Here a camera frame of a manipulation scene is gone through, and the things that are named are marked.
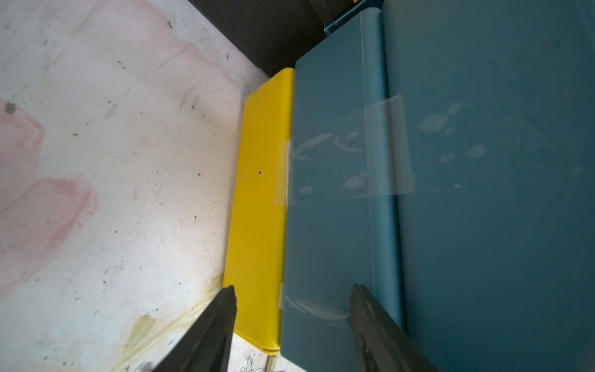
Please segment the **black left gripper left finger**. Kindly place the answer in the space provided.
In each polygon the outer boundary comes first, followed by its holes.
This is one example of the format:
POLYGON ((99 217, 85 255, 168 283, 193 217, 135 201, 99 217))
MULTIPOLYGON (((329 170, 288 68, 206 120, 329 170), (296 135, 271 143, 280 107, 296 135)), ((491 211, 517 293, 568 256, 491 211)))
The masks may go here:
POLYGON ((235 289, 223 288, 153 372, 226 372, 236 314, 235 289))

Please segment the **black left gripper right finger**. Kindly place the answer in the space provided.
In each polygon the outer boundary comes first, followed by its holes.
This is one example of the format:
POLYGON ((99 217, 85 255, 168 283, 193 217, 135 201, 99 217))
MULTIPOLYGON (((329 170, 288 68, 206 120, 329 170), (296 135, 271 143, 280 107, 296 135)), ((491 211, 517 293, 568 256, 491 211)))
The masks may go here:
POLYGON ((358 371, 436 370, 365 286, 353 286, 350 313, 358 371))

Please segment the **teal drawer cabinet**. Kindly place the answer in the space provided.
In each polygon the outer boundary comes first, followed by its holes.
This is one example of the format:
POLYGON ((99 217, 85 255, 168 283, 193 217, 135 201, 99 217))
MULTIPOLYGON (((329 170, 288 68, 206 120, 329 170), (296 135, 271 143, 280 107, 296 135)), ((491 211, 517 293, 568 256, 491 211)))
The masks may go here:
POLYGON ((362 285, 440 371, 594 369, 594 4, 385 1, 295 66, 280 353, 362 285))

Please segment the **yellow bottom drawer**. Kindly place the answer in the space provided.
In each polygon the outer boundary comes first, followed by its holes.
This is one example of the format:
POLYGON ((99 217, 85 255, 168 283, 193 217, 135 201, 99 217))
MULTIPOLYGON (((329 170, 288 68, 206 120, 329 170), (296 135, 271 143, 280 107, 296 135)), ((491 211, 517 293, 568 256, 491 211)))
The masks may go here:
POLYGON ((294 80, 285 68, 246 98, 223 274, 235 333, 267 355, 280 353, 294 80))

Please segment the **yellow black toolbox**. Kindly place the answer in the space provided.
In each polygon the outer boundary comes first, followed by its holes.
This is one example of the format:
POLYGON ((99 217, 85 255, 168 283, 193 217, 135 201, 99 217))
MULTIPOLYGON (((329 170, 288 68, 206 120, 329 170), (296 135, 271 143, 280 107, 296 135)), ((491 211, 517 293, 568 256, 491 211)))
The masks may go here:
POLYGON ((268 76, 296 61, 366 8, 363 0, 190 0, 219 32, 268 76))

